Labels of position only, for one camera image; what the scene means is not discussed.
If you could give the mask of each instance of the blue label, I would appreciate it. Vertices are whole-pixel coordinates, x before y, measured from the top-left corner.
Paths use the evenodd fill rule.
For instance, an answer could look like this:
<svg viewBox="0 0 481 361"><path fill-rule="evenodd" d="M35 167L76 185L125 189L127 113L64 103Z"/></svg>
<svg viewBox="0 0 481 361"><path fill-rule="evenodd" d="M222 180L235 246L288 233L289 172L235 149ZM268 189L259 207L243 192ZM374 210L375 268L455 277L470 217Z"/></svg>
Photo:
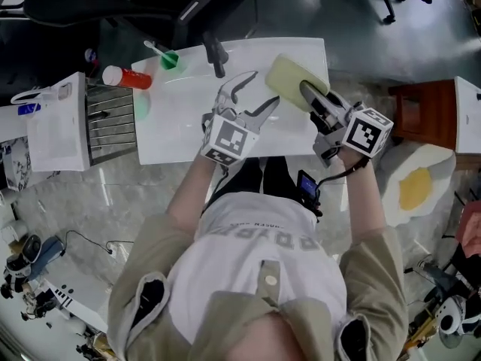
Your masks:
<svg viewBox="0 0 481 361"><path fill-rule="evenodd" d="M31 114L34 110L35 112L39 111L41 109L41 106L36 104L36 103L28 103L27 105L21 105L18 107L18 114L19 115L27 115Z"/></svg>

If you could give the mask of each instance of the white t-shirt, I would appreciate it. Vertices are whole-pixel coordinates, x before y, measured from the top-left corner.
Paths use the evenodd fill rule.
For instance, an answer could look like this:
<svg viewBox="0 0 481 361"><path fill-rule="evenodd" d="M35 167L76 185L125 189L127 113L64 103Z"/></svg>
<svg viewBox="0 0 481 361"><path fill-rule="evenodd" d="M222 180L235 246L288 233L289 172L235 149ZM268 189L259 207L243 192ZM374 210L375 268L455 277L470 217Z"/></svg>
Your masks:
<svg viewBox="0 0 481 361"><path fill-rule="evenodd" d="M287 198L228 193L205 211L194 244L168 276L172 323L190 344L212 293L256 294L265 260L280 264L278 305L304 297L324 302L335 334L346 315L346 284L317 242L314 214Z"/></svg>

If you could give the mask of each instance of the beige jacket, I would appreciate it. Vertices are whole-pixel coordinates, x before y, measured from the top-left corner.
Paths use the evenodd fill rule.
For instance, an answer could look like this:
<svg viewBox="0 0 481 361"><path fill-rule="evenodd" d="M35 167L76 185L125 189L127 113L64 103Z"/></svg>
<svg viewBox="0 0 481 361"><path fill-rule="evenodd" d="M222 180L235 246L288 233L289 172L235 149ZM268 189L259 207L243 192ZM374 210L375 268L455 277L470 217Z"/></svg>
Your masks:
<svg viewBox="0 0 481 361"><path fill-rule="evenodd" d="M323 302L298 299L277 304L279 284L272 287L264 279L276 276L278 264L266 261L254 296L212 295L204 322L190 344L164 307L170 295L166 277L192 239L175 229L170 217L149 217L110 296L110 345L120 359L129 361L221 360L242 338L248 322L277 311L291 325L307 359L396 360L408 324L401 251L393 229L371 236L342 256L348 317L334 343Z"/></svg>

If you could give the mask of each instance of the gray floor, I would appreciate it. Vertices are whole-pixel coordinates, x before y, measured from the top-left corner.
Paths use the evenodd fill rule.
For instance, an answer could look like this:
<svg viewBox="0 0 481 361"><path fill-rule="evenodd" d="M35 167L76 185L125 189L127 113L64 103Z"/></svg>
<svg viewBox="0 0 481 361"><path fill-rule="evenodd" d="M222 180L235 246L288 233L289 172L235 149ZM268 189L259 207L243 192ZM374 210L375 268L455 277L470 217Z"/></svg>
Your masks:
<svg viewBox="0 0 481 361"><path fill-rule="evenodd" d="M346 78L332 79L331 85L351 102L364 100L368 106L393 117L395 103L387 96L385 87ZM315 179L340 171L336 165L324 169L315 156L290 156L288 165L293 178L299 169ZM29 187L20 193L14 207L29 231L43 238L52 234L64 238L69 229L75 229L101 244L109 240L133 241L146 216L167 208L188 167L189 163L140 165L137 154L131 153L88 171L63 172ZM210 190L220 176L216 171ZM454 190L466 196L475 179L469 172L456 172L430 215L414 218L397 228L405 267L417 264L428 253L434 254L441 264L448 262L455 242L441 241L441 236L445 231L455 232L461 214L461 207L453 201ZM329 255L339 257L351 242L345 180L322 186L320 202L324 216L318 224L319 240ZM69 235L66 256L52 265L73 261L82 272L96 276L107 286L118 278L131 247L132 244L118 244L118 254L113 259L81 237ZM419 300L433 285L416 273L407 275L405 281L407 302L414 314L422 308Z"/></svg>
<svg viewBox="0 0 481 361"><path fill-rule="evenodd" d="M479 41L470 15L462 0L420 0L393 3L397 21L384 26L387 15L382 0L261 0L261 22L255 36L312 36L325 39L331 77L339 71L356 75L354 80L336 80L332 85L347 99L364 99L392 117L393 103L383 89L361 80L391 77L405 81L423 81L460 75L481 85L478 65ZM253 24L253 2L246 1L218 31L222 40L242 38ZM102 23L99 49L102 65L129 66L151 56L135 32L126 27L115 29ZM62 173L49 181L20 193L16 203L19 217L32 232L43 237L65 236L76 229L88 238L132 240L142 220L162 212L186 173L188 163L139 165L130 154L96 166L84 173ZM294 177L306 169L315 178L325 177L316 158L290 157ZM454 203L453 192L467 195L473 175L456 172L450 188L434 212L400 226L398 236L403 247L405 266L415 265L427 253L436 253L446 262L454 242L443 240L445 230L456 228L461 209ZM343 202L346 186L341 181L322 188L319 239L329 254L342 254L350 244L349 215ZM97 247L72 235L68 255L79 268L112 284L125 263L130 244L121 244L116 259ZM406 276L407 302L412 311L420 309L420 300L431 288L429 281L416 273Z"/></svg>
<svg viewBox="0 0 481 361"><path fill-rule="evenodd" d="M405 81L459 75L481 85L481 42L463 0L392 4L396 22L386 26L383 0L260 0L254 37L324 38L332 70ZM253 21L253 0L246 0L216 33L221 40L243 38ZM151 56L132 30L102 28L102 65L129 66Z"/></svg>

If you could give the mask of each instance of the yellow sponge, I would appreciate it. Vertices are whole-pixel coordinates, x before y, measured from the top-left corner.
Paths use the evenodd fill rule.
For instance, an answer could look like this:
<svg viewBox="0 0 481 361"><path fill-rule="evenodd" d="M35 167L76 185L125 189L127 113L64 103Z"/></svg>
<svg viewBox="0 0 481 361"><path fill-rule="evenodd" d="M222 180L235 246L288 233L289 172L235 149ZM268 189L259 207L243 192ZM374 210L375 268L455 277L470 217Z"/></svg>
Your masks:
<svg viewBox="0 0 481 361"><path fill-rule="evenodd" d="M321 94L327 95L329 83L323 81L302 65L291 60L287 55L281 53L272 63L272 67L265 76L265 84L291 102L302 111L311 112L310 106L299 90L299 84L306 80L317 88Z"/></svg>

